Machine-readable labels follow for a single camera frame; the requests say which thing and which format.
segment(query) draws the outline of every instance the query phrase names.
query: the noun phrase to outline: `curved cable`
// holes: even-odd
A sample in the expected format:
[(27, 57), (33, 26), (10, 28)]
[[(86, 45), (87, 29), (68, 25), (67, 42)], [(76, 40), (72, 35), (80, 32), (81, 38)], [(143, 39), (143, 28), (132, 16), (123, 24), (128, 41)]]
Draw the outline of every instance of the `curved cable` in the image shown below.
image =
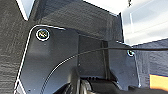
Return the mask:
[(108, 49), (113, 49), (113, 50), (139, 50), (139, 51), (168, 51), (168, 48), (156, 48), (156, 49), (151, 49), (151, 48), (100, 48), (100, 49), (96, 49), (96, 50), (91, 50), (91, 51), (86, 51), (86, 52), (82, 52), (82, 53), (79, 53), (79, 54), (76, 54), (76, 55), (73, 55), (73, 56), (70, 56), (69, 58), (65, 59), (64, 61), (62, 61), (61, 63), (59, 63), (51, 72), (50, 74), (47, 76), (43, 86), (42, 86), (42, 89), (41, 89), (41, 93), (40, 94), (43, 94), (44, 92), (44, 89), (47, 85), (47, 82), (48, 80), (50, 79), (51, 75), (54, 73), (54, 71), (59, 67), (61, 66), (62, 64), (64, 64), (65, 62), (77, 57), (77, 56), (80, 56), (80, 55), (83, 55), (83, 54), (87, 54), (87, 53), (91, 53), (91, 52), (96, 52), (96, 51), (101, 51), (101, 50), (108, 50)]

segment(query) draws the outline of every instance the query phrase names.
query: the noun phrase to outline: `white surface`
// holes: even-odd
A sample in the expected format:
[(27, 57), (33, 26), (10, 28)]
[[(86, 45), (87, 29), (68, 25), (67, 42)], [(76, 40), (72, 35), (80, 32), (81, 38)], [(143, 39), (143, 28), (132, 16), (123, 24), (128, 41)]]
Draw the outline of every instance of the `white surface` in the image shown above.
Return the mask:
[(16, 1), (19, 5), (23, 18), (25, 20), (28, 20), (35, 0), (16, 0)]
[(103, 8), (114, 14), (119, 14), (128, 6), (128, 0), (83, 0)]
[(168, 38), (168, 0), (132, 0), (123, 11), (124, 42), (137, 45)]

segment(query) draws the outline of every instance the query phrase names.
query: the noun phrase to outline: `metal edge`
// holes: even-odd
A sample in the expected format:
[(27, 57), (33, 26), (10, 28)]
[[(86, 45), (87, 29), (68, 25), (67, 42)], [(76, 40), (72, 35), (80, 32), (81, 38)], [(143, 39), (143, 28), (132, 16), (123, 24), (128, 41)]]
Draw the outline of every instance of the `metal edge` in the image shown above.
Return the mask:
[[(49, 25), (35, 25), (35, 26), (33, 26), (33, 27), (30, 29), (30, 32), (29, 32), (29, 35), (28, 35), (28, 38), (27, 38), (26, 47), (25, 47), (24, 54), (23, 54), (23, 57), (22, 57), (21, 65), (20, 65), (19, 72), (18, 72), (18, 75), (17, 75), (17, 78), (16, 78), (15, 86), (14, 86), (14, 94), (16, 93), (17, 83), (18, 83), (18, 82), (21, 83), (19, 77), (20, 77), (20, 74), (21, 74), (21, 71), (22, 71), (23, 62), (24, 62), (24, 59), (25, 59), (25, 56), (26, 56), (26, 52), (27, 52), (27, 49), (28, 49), (28, 45), (29, 45), (29, 41), (30, 41), (30, 36), (31, 36), (32, 30), (33, 30), (34, 28), (36, 28), (36, 27), (39, 27), (39, 26), (43, 26), (43, 27), (45, 26), (45, 27), (51, 27), (51, 28), (66, 30), (65, 28), (60, 28), (60, 27), (55, 27), (55, 26), (49, 26)], [(23, 85), (22, 85), (21, 87), (22, 87), (22, 90), (23, 90), (24, 94), (26, 94)]]

